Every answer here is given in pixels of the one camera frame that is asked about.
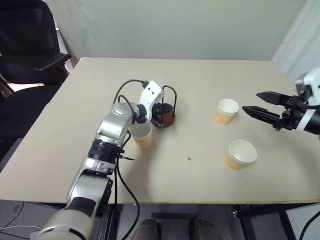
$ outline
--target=white paper cup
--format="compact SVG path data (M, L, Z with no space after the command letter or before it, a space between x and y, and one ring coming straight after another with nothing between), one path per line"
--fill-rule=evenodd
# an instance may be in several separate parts
M255 147L245 140L234 140L224 157L224 164L230 169L241 169L253 163L258 157Z
M239 110L239 105L232 99L221 99L215 113L215 121L218 124L228 124Z
M152 142L152 125L150 122L131 125L129 131L138 147L142 149L150 147Z

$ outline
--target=office chair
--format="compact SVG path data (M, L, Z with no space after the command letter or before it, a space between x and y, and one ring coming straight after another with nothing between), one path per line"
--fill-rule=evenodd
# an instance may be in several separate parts
M41 0L0 1L0 74L15 84L60 85L68 76L52 13Z
M60 52L44 1L0 0L0 82L45 85L13 92L0 102L0 144L6 150L6 142L23 138L58 91L69 73L65 61L71 57Z

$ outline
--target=table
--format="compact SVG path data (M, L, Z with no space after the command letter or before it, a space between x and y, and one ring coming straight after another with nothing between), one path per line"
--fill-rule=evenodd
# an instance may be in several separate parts
M120 171L140 202L320 201L317 136L276 132L242 110L226 126L214 122L222 98L278 114L283 111L256 97L264 91L295 94L273 62L89 57L79 61L0 173L0 199L65 203L115 92L128 79L169 84L178 95L175 123L154 128L148 149L129 141L125 155L136 160L120 160ZM131 83L122 93L137 102L141 91L138 83ZM170 92L166 100L172 100ZM224 165L229 143L235 139L256 147L256 163L240 170ZM121 184L118 202L133 202Z

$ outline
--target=black cable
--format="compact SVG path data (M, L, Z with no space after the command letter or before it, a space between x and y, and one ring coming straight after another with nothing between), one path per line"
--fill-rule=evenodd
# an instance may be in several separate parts
M14 220L16 220L16 218L19 216L19 214L22 212L22 210L24 209L24 205L25 205L25 202L23 201L22 202L22 205L21 205L21 208L20 208L20 211L18 212L18 214L17 215L15 215L15 217L7 224L7 225L5 225L4 227L1 227L3 230L6 228L6 227L8 227Z
M129 102L129 100L123 96L123 95L119 95L118 97L118 102L120 102L120 98L123 98L125 100L125 102L129 105L129 108L131 109L131 112L133 114L133 117L132 117L132 124L135 123L135 120L136 120L136 112L134 110L134 108L132 107L131 103Z
M319 216L320 216L320 211L318 211L312 218L309 219L309 221L306 222L306 224L304 225L302 232L300 234L299 240L302 240L304 238L304 235L305 235L309 225Z
M130 140L131 138L131 133L128 131L127 132L129 134L129 136L127 137L127 139L124 141L124 143L122 144L121 148L123 149L125 147L125 145L127 144L127 142ZM115 167L116 167L116 171L117 171L117 174L122 182L122 184L124 185L124 187L126 188L126 190L129 192L129 194L131 195L131 197L133 198L133 200L135 201L135 204L136 204L136 207L137 207L137 213L136 213L136 217L135 217L135 220L132 224L132 226L130 227L130 229L128 230L128 232L123 236L122 240L126 239L130 233L132 232L132 230L135 228L135 226L137 225L137 222L139 220L139 217L140 217L140 204L136 198L136 196L134 195L134 193L130 190L130 188L128 187L128 185L126 184L126 182L124 181L124 179L122 178L121 176L121 173L120 173L120 169L119 169L119 158L117 157L116 159L116 163L115 163Z
M129 192L129 194L131 195L131 197L133 198L133 200L135 201L136 204L136 208L137 208L137 213L136 213L136 217L135 220L132 224L132 226L130 227L130 229L128 230L128 232L123 236L122 240L126 239L130 233L132 232L132 230L135 228L135 226L137 225L137 222L139 220L140 217L140 204L136 198L136 196L134 195L134 193L130 190L130 188L128 187L128 185L126 184L126 182L124 181L124 179L121 176L120 170L119 170L119 159L117 159L117 164L116 164L116 170L118 172L118 176L120 178L120 181L122 182L122 184L124 185L124 187L126 188L126 190Z
M6 233L6 232L0 232L0 234L5 234L5 235L8 235L8 236L12 236L12 237L20 238L20 239L27 239L27 240L30 239L30 238L27 238L27 237L24 237L24 236L17 236L17 235L13 235L13 234Z
M320 105L306 105L302 99L298 100L298 107L301 109L320 109Z
M127 142L130 140L131 138L131 133L128 131L127 132L129 134L129 136L127 137L127 139L124 141L124 143L122 144L121 148L123 149L125 147L125 145L127 144Z
M118 176L117 176L117 160L119 157L115 160L115 170L114 170L114 209L113 212L116 211L117 204L118 204Z
M142 83L142 86L145 88L146 81L137 80L137 79L128 80L128 81L124 82L124 83L119 87L118 91L116 92L116 94L115 94L115 96L114 96L113 103L116 102L117 97L118 97L118 94L120 93L121 89L122 89L126 84L132 83L132 82Z

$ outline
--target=wall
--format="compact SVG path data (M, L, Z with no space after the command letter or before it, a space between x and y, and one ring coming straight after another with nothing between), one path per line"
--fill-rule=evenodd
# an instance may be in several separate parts
M320 67L320 0L305 3L272 60L293 83Z
M270 60L305 0L46 0L80 57Z

